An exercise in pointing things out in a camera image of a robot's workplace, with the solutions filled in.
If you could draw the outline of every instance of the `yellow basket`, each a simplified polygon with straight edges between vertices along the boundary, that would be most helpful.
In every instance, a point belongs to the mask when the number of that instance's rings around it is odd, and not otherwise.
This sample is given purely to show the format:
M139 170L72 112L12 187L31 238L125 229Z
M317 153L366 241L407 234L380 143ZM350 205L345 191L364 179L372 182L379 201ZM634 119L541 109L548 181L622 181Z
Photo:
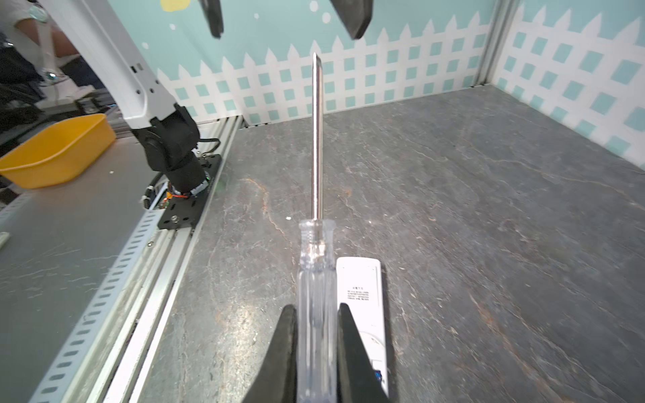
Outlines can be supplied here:
M0 175L25 189L80 175L116 139L103 113L55 123L0 158Z

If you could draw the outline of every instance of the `person's arm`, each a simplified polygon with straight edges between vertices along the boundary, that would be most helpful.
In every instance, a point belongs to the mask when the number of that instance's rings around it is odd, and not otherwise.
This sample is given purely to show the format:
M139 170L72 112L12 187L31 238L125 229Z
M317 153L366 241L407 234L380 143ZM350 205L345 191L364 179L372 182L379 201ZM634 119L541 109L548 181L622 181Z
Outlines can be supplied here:
M38 40L38 27L34 19L20 20L14 26L17 30L27 35L33 42L40 45L40 41ZM54 42L56 57L77 55L79 53L70 40L67 39L67 36L54 27L52 27L52 41Z

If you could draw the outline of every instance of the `yellow spot on wall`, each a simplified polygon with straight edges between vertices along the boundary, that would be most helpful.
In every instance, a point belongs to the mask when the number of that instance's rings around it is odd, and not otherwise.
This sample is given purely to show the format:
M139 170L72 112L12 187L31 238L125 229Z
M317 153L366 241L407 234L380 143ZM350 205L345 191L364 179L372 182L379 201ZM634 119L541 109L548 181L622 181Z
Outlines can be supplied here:
M189 4L190 0L161 0L161 9L167 12L180 11Z

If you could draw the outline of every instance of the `white shirt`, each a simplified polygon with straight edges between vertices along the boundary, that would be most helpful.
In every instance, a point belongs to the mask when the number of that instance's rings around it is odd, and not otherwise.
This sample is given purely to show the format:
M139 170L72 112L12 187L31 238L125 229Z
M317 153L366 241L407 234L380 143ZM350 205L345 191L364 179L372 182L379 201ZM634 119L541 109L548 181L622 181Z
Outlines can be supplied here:
M0 30L14 44L14 48L40 73L43 69L43 53L40 46L27 35L16 29L15 24L23 19L31 19L29 9L34 6L27 0L0 0ZM52 23L53 30L60 30ZM62 67L79 55L56 57L56 65Z

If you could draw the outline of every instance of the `metal shaft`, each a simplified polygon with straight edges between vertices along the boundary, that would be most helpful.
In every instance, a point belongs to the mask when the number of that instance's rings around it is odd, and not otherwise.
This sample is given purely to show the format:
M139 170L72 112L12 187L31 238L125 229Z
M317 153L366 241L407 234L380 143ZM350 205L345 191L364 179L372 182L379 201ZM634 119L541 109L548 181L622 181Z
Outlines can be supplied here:
M323 64L313 54L312 64L312 215L314 220L323 219Z

